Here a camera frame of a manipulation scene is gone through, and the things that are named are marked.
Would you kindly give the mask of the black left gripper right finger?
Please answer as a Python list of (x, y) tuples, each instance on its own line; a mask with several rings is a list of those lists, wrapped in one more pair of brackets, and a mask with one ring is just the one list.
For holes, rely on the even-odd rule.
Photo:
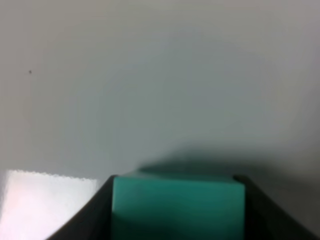
[(306, 227), (294, 220), (250, 178), (234, 175), (245, 186), (245, 240), (318, 240)]

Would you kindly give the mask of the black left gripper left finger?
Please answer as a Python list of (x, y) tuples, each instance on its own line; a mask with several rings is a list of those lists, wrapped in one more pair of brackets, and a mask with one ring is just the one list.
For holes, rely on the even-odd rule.
[(110, 176), (89, 202), (49, 239), (110, 240), (115, 177)]

